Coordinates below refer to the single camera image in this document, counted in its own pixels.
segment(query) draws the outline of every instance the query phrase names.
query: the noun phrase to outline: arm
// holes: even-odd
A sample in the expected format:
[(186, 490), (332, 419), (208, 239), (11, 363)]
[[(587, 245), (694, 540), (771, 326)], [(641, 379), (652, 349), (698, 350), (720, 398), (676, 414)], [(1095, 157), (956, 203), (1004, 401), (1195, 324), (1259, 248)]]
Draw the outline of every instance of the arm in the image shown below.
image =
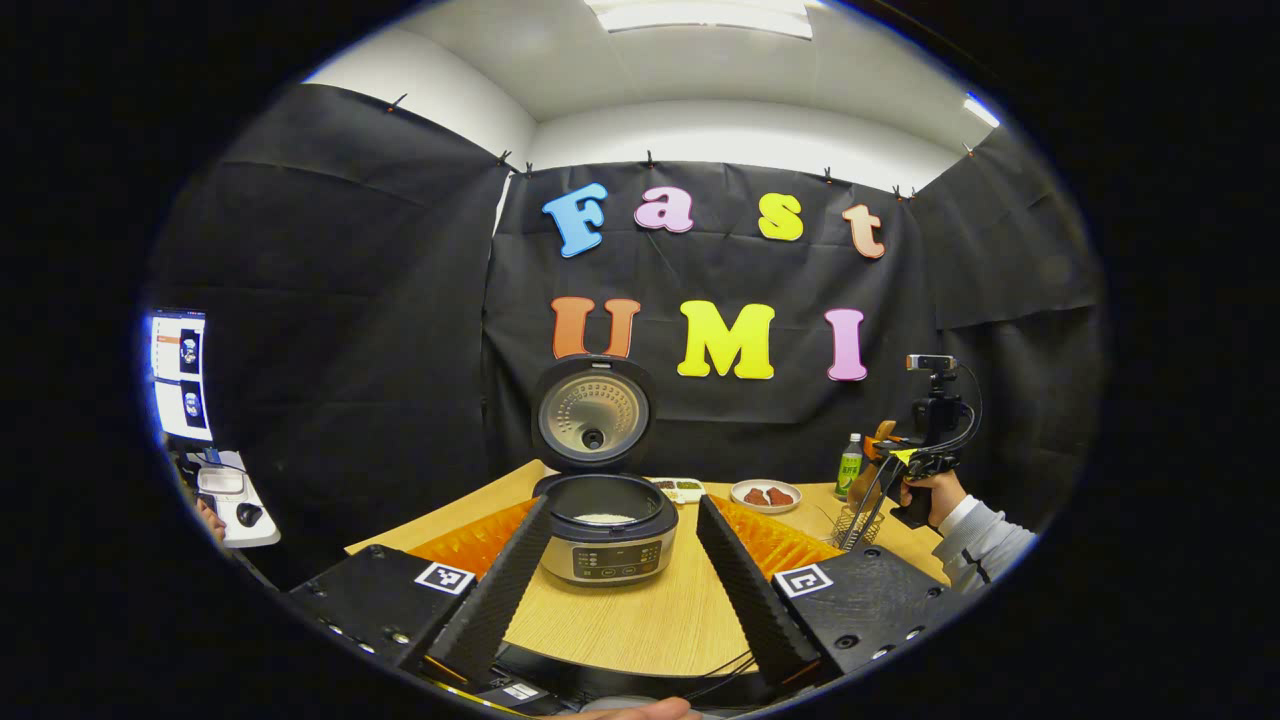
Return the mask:
[(1036, 533), (1005, 521), (984, 502), (964, 492), (955, 473), (940, 473), (902, 483), (902, 505), (910, 505), (910, 487), (933, 491), (929, 524), (943, 539), (933, 550), (952, 589), (968, 592), (1000, 578), (1036, 541)]

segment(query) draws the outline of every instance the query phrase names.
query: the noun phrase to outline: monitor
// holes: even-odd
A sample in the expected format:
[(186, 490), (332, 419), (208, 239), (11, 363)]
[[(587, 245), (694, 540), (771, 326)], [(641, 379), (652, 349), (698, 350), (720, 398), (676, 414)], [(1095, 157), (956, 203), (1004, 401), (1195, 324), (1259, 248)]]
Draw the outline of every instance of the monitor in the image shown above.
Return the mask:
[(150, 372), (155, 416), (175, 439), (212, 446), (205, 404), (205, 313), (151, 311)]

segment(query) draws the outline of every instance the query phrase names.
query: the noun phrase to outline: green bottle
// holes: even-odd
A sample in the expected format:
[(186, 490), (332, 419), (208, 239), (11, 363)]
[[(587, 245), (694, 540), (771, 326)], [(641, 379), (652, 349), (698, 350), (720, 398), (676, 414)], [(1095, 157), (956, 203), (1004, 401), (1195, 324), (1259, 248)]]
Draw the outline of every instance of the green bottle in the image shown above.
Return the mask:
[(849, 436), (849, 447), (840, 456), (840, 474), (836, 475), (836, 497), (849, 497), (849, 488), (863, 471), (863, 436), (852, 433)]

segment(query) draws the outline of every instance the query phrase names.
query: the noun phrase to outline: white wall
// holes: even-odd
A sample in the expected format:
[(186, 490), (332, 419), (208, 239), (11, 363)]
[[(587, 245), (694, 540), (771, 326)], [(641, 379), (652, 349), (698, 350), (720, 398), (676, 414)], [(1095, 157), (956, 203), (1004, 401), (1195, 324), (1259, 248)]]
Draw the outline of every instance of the white wall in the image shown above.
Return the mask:
[(947, 150), (887, 126), (794, 105), (733, 100), (648, 102), (538, 126), (534, 169), (586, 163), (704, 160), (822, 174), (902, 195), (955, 164)]
[(439, 123), (524, 168), (536, 123), (479, 70), (430, 40), (388, 28), (338, 55), (303, 82), (355, 90)]

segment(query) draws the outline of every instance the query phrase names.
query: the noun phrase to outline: computer mouse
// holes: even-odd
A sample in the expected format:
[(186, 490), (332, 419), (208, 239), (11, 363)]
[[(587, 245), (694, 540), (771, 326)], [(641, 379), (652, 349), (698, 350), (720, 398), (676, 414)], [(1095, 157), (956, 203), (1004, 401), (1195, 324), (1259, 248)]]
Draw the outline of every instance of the computer mouse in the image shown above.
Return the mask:
[(236, 519), (241, 525), (252, 528), (257, 519), (262, 516), (262, 509), (252, 502), (241, 502), (236, 506)]

